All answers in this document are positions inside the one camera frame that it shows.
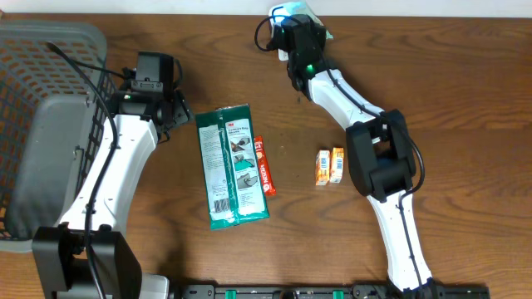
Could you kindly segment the red stick sachet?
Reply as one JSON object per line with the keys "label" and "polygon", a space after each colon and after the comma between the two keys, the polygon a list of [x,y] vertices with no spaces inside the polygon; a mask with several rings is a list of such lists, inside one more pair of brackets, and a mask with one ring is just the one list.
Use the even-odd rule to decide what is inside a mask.
{"label": "red stick sachet", "polygon": [[254,138],[254,148],[258,158],[259,175],[261,178],[264,194],[266,196],[274,196],[277,194],[277,191],[273,184],[268,160],[264,151],[264,140],[261,135]]}

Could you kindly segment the orange small box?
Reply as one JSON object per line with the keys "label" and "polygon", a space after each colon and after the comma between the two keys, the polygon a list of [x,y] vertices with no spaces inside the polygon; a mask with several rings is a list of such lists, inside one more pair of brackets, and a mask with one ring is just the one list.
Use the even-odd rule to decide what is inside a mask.
{"label": "orange small box", "polygon": [[330,158],[329,182],[339,184],[343,176],[344,148],[334,147]]}
{"label": "orange small box", "polygon": [[318,151],[315,169],[315,185],[327,185],[330,180],[330,154],[328,149]]}

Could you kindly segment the green white package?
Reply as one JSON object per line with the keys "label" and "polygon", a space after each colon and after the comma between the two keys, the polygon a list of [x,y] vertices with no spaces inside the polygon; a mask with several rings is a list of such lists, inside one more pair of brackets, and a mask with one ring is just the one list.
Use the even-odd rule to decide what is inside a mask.
{"label": "green white package", "polygon": [[249,105],[198,114],[196,127],[210,228],[268,218]]}

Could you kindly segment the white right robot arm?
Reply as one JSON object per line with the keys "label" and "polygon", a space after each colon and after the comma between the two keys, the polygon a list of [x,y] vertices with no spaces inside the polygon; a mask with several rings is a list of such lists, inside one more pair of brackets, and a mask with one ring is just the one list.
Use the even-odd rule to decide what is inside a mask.
{"label": "white right robot arm", "polygon": [[432,275],[413,216],[413,195],[422,186],[425,166],[403,114],[371,104],[346,82],[324,55],[323,25],[304,14],[270,19],[267,50],[288,54],[287,72],[294,89],[345,130],[348,171],[377,216],[390,282],[405,298],[431,297]]}

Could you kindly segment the mint green snack packet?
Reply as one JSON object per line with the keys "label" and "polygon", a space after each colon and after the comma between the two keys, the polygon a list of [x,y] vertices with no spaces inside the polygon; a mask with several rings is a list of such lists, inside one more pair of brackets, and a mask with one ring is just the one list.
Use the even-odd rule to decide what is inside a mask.
{"label": "mint green snack packet", "polygon": [[299,2],[284,2],[272,6],[268,11],[270,36],[272,36],[273,25],[276,22],[281,22],[286,16],[292,16],[296,14],[305,14],[311,17],[311,19],[317,24],[324,26],[322,20],[314,13],[314,10],[305,1]]}

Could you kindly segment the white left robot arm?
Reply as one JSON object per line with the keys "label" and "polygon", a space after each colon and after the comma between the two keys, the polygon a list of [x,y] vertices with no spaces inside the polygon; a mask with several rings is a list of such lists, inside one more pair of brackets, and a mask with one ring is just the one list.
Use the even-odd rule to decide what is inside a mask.
{"label": "white left robot arm", "polygon": [[51,227],[41,226],[32,254],[47,298],[171,298],[167,277],[145,273],[126,241],[126,225],[140,175],[170,131],[193,119],[179,89],[174,57],[138,54],[135,69],[98,104],[103,136],[80,192]]}

